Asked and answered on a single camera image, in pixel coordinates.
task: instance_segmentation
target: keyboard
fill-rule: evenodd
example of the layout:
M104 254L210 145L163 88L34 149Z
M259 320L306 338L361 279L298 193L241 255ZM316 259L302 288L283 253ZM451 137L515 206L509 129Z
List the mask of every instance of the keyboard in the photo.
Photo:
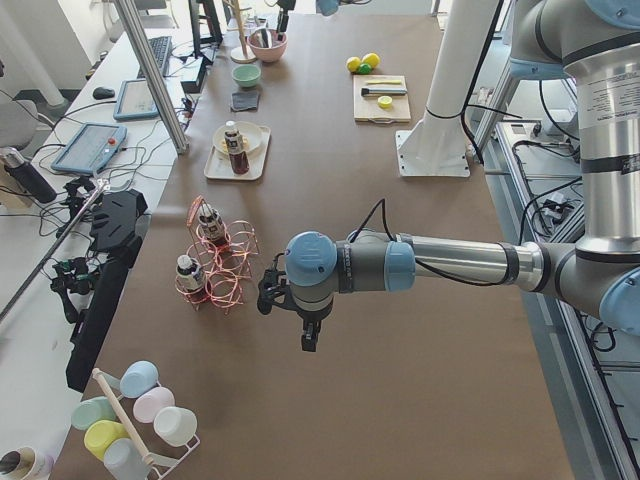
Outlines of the keyboard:
M149 46L156 59L156 64L160 74L164 77L169 69L169 58L171 57L171 37L156 37L149 39ZM142 68L138 70L138 78L144 78Z

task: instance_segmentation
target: yellow mug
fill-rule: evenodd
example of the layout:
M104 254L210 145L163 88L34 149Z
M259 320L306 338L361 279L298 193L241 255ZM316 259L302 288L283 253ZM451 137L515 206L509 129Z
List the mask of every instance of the yellow mug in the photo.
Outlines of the yellow mug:
M111 420L99 420L91 425L84 434L84 446L100 461L104 452L119 438L129 438L121 423Z

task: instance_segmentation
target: white desk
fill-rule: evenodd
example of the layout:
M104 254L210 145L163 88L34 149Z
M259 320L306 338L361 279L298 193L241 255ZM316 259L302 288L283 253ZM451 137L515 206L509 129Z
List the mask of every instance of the white desk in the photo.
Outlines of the white desk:
M190 35L190 32L165 30L148 32L148 36L151 38L167 32L176 39L174 45L180 43L180 39L187 33ZM169 74L180 65L179 60L173 59ZM96 87L113 88L117 95L122 81L135 78L138 68L138 62L129 41L126 35L123 35L69 107L69 111L96 103L92 97ZM168 78L166 83L174 106L180 107L183 94L179 76ZM109 103L91 107L71 117L80 122L115 123L112 117L113 109L114 104ZM166 179L176 159L176 151L168 140L169 136L164 125L159 122L159 117L126 122L126 126L128 135L123 144L126 147L139 144L147 148L148 155L152 148L165 142L154 152L151 160L140 168L139 173ZM50 135L45 143L67 143L79 127L78 123L63 120L56 128L55 135ZM56 155L48 155L55 151L54 148L44 149L36 156L34 165L37 167L41 162L43 166L49 166ZM134 158L134 149L121 152L114 157L108 167L130 164ZM54 175L42 169L41 172L57 192L63 191L64 184L74 178ZM131 175L132 173L127 173L114 179L112 188L118 190L127 183ZM136 175L129 187L144 194L149 211L152 212L158 204L164 184L162 180L152 180ZM64 198L65 196L61 195L57 200ZM38 211L39 209L34 208L28 213L37 214ZM62 212L61 217L66 219L68 212ZM0 291L2 306L8 302L55 241L53 235L46 238L38 236L39 224L40 220L35 217L0 217L3 245L0 249L0 264L5 272L3 288ZM53 225L45 222L46 231L52 228L54 228ZM89 225L81 225L78 229L87 234ZM62 260L83 255L88 245L88 239L71 234L54 256ZM51 263L47 267L45 269L52 272ZM20 446L30 445L54 458L57 457L69 429L71 412L80 400L80 393L67 388L65 377L66 365L72 350L69 337L73 326L66 322L60 299L50 290L49 283L44 275L39 275L5 320L0 323L0 388L2 389L0 452L2 454ZM85 303L89 301L89 298L78 295L70 297L72 302L80 307L83 306L82 301Z

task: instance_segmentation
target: green bowl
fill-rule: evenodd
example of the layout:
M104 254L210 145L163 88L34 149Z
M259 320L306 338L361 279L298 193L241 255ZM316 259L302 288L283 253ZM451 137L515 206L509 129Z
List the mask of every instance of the green bowl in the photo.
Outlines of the green bowl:
M256 65L240 65L233 69L231 76L241 87L251 88L260 81L260 74L260 67Z

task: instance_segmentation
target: pink bowl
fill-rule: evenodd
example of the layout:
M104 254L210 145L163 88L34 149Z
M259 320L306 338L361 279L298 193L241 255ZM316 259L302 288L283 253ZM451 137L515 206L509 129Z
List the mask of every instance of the pink bowl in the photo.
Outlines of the pink bowl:
M284 51L287 49L287 34L282 34L282 41L277 40L277 32L276 30L269 28L267 29L269 35L271 35L271 44L273 45L271 48L263 48L261 47L259 36L262 35L260 29L256 30L249 37L249 48L253 54L258 57L259 60L263 62L275 62L280 60L280 57L284 54Z

